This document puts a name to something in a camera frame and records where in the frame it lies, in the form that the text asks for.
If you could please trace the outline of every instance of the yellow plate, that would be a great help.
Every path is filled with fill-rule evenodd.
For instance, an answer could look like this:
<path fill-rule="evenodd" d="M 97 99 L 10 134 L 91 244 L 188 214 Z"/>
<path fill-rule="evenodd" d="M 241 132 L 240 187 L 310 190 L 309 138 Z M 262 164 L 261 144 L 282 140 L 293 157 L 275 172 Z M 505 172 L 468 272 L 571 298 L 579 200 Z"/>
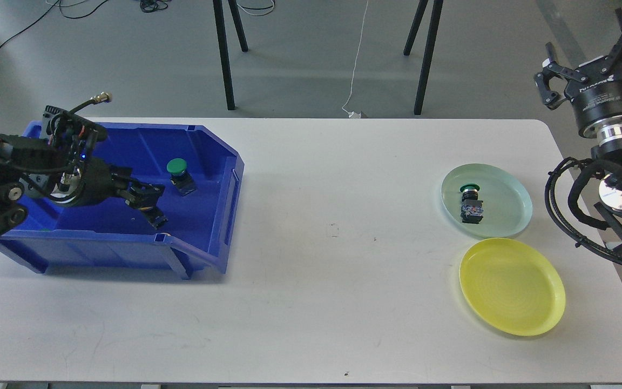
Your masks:
<path fill-rule="evenodd" d="M 565 288 L 556 269 L 513 239 L 485 239 L 469 248 L 459 265 L 459 284 L 474 312 L 509 334 L 543 334 L 565 311 Z"/>

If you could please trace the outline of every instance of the black cylinder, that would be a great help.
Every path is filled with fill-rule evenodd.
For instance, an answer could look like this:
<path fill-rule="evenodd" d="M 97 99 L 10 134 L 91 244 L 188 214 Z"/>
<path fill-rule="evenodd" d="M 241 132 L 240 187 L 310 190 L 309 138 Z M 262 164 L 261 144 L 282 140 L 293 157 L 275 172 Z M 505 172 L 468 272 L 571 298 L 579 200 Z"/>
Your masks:
<path fill-rule="evenodd" d="M 580 93 L 571 101 L 580 136 L 594 138 L 585 131 L 605 118 L 622 117 L 622 81 L 604 82 Z"/>

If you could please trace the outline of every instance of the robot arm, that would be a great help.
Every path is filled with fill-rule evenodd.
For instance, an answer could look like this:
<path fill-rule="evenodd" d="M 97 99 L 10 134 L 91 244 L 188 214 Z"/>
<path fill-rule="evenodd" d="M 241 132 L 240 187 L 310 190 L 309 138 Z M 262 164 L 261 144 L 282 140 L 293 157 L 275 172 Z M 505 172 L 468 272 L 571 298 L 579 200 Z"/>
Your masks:
<path fill-rule="evenodd" d="M 575 69 L 556 63 L 551 43 L 546 45 L 548 59 L 543 70 L 534 75 L 534 81 L 542 99 L 549 109 L 556 109 L 564 101 L 570 101 L 578 128 L 583 138 L 597 138 L 592 148 L 592 158 L 576 160 L 566 158 L 550 172 L 546 184 L 546 209 L 561 230 L 576 242 L 595 254 L 622 265 L 622 244 L 609 250 L 583 236 L 563 217 L 556 203 L 555 185 L 558 177 L 571 167 L 582 171 L 568 195 L 568 207 L 578 221 L 597 229 L 609 227 L 622 241 L 622 11 L 617 10 L 621 29 L 618 42 L 608 55 L 602 55 Z M 563 96 L 552 91 L 551 79 L 558 77 L 567 82 Z M 594 207 L 602 219 L 590 217 L 578 206 L 580 193 L 591 179 L 600 180 L 599 199 Z"/>
<path fill-rule="evenodd" d="M 46 197 L 62 207 L 120 197 L 140 210 L 155 229 L 167 222 L 157 207 L 164 185 L 141 182 L 131 177 L 130 167 L 108 165 L 93 157 L 96 144 L 107 139 L 107 130 L 76 111 L 109 101 L 111 95 L 101 93 L 71 111 L 47 106 L 40 138 L 0 133 L 0 235 L 28 216 L 27 209 L 17 204 L 23 194 Z"/>

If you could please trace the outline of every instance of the light blue plate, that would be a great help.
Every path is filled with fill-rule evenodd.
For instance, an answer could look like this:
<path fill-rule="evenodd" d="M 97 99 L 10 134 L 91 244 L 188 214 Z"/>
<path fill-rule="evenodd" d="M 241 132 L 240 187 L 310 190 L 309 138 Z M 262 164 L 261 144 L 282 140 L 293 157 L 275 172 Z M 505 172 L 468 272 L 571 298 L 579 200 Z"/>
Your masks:
<path fill-rule="evenodd" d="M 459 216 L 459 188 L 469 183 L 481 187 L 484 219 L 479 224 L 462 223 Z M 441 184 L 441 198 L 456 226 L 478 237 L 514 236 L 531 220 L 531 199 L 525 187 L 508 172 L 491 165 L 470 163 L 451 170 Z"/>

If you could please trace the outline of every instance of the blue plastic bin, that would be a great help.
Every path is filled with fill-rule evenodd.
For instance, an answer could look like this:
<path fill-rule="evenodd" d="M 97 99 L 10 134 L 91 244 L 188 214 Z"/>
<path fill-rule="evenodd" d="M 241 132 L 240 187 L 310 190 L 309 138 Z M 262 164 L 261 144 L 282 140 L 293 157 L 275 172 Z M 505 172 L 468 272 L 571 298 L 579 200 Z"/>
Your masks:
<path fill-rule="evenodd" d="M 227 269 L 229 244 L 244 162 L 239 154 L 198 125 L 101 123 L 109 137 L 94 157 L 133 168 L 143 182 L 164 184 L 158 206 L 168 221 L 156 231 L 123 199 L 96 206 L 59 207 L 23 197 L 28 218 L 0 237 L 0 251 L 37 273 L 49 266 L 123 266 L 172 269 L 188 279 L 193 271 Z M 40 122 L 24 135 L 37 138 Z M 182 197 L 166 164 L 183 158 L 198 190 Z"/>

